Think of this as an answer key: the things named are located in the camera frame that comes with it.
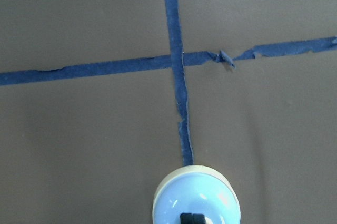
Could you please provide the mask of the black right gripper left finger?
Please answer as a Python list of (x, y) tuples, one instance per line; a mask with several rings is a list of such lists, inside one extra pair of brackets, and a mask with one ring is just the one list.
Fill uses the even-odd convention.
[(180, 224), (193, 224), (193, 215), (180, 215)]

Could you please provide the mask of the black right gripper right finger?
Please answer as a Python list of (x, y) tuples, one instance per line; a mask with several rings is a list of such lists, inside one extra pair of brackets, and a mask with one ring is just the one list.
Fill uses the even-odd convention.
[(205, 216), (203, 214), (194, 214), (193, 223), (194, 224), (205, 224)]

